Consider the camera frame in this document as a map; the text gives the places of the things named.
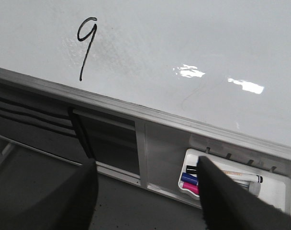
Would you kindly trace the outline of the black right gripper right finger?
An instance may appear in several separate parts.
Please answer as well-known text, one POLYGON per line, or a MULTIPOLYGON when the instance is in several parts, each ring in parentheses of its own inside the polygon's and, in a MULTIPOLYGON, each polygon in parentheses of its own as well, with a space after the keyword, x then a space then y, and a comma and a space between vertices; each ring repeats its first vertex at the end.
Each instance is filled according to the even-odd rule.
POLYGON ((244 190, 207 157, 197 163, 203 217, 210 230, 291 230, 291 216, 244 190))

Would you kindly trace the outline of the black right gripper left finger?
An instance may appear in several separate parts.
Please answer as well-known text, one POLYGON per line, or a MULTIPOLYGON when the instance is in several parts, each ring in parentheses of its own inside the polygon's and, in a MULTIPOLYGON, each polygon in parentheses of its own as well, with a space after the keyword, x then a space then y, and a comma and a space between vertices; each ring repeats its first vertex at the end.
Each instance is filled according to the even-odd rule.
POLYGON ((0 220, 0 230, 87 230, 97 197, 97 165, 88 159, 38 203, 0 220))

